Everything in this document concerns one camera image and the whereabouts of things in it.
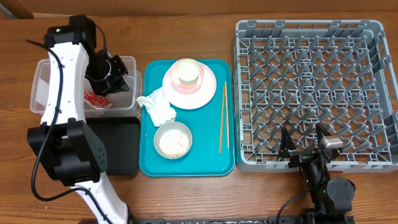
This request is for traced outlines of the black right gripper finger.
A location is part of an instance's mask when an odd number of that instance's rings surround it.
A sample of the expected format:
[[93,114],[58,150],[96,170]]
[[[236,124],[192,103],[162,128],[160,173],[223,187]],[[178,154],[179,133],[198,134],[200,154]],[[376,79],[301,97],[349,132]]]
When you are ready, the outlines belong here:
[[295,152],[295,145],[294,142],[287,130],[286,127],[281,129],[282,135],[280,140],[280,147],[279,147],[279,158],[289,158],[292,156],[292,153]]
[[321,123],[316,123],[315,124],[315,129],[317,132],[317,141],[318,143],[321,143],[321,140],[325,136],[331,136],[331,133],[329,133],[326,128],[321,124]]

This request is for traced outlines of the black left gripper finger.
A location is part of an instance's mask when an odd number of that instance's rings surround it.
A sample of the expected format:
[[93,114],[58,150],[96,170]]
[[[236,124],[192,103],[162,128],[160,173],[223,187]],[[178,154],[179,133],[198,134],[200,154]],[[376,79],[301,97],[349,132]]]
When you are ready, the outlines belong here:
[[93,91],[96,95],[106,96],[111,93],[112,87],[108,81],[93,82]]
[[112,93],[129,91],[130,88],[123,77],[120,77],[112,84]]

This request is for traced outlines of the red snack wrapper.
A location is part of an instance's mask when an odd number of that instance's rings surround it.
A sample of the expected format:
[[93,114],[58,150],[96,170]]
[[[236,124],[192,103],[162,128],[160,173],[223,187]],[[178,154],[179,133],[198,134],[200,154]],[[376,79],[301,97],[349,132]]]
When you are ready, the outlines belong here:
[[106,109],[112,105],[112,102],[103,96],[99,96],[90,91],[84,91],[85,103],[93,109]]

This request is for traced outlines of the white napkin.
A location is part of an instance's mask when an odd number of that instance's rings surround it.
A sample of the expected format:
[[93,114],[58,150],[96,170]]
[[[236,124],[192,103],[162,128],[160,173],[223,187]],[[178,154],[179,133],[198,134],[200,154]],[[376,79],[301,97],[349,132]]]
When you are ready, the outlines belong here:
[[154,90],[148,96],[139,96],[136,101],[141,108],[145,107],[155,127],[160,127],[176,119],[177,112],[170,106],[162,87]]

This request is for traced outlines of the grey bowl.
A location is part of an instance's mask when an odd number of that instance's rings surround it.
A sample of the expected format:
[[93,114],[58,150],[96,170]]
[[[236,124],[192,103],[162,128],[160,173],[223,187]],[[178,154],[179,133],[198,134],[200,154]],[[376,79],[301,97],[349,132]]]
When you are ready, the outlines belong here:
[[179,159],[186,155],[193,143],[189,128],[180,122],[169,122],[157,129],[154,135],[155,150],[166,159]]

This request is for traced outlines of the white rice pile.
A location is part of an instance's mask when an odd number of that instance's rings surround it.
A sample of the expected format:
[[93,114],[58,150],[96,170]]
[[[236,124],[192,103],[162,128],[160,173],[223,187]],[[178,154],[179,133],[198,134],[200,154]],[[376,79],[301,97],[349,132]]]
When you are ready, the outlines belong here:
[[171,129],[160,137],[159,147],[166,157],[178,158],[188,152],[190,141],[182,131]]

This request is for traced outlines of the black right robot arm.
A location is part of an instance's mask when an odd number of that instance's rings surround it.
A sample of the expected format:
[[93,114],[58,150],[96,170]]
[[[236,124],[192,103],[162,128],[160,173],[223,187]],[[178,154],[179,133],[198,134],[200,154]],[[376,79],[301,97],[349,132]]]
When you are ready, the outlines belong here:
[[[282,128],[279,158],[289,159],[290,168],[298,168],[307,190],[294,196],[279,209],[275,223],[354,223],[347,216],[352,210],[355,184],[345,178],[331,178],[327,164],[343,149],[343,141],[329,133],[320,123],[315,125],[318,145],[311,151],[297,151],[287,128]],[[305,208],[297,217],[282,217],[284,209],[293,201],[310,194],[312,208]]]

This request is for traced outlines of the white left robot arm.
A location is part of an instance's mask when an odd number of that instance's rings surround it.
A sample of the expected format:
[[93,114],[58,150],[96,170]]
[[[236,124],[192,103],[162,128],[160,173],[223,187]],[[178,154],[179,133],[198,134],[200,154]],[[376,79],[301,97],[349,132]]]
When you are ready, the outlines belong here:
[[99,96],[129,90],[122,59],[106,47],[95,50],[99,30],[86,15],[71,16],[67,25],[48,28],[38,45],[50,57],[50,87],[40,126],[27,131],[37,156],[30,187],[44,202],[77,192],[98,223],[134,223],[106,175],[106,148],[84,113],[85,81]]

